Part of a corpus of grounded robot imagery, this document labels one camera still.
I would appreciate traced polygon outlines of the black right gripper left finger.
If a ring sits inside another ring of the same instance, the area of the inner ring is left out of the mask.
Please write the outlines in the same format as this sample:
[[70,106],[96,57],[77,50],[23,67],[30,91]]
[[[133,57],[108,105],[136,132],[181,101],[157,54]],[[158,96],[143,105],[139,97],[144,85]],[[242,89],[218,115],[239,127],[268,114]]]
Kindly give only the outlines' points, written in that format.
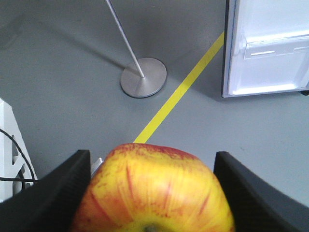
[[0,230],[69,231],[90,179],[90,152],[78,150],[38,183],[0,204]]

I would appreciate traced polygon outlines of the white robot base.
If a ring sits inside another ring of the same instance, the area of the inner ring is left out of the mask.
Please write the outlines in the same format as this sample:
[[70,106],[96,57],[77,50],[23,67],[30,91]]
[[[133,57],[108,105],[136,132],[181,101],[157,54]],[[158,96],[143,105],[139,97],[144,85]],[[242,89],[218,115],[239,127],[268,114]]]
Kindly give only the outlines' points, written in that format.
[[34,185],[37,175],[11,105],[0,101],[0,201]]

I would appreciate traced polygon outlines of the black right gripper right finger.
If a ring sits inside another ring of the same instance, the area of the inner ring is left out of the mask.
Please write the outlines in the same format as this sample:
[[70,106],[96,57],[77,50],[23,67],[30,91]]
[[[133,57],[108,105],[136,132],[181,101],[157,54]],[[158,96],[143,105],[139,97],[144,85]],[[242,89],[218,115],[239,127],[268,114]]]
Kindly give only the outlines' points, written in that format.
[[309,208],[280,192],[225,151],[214,173],[231,207],[238,232],[307,232]]

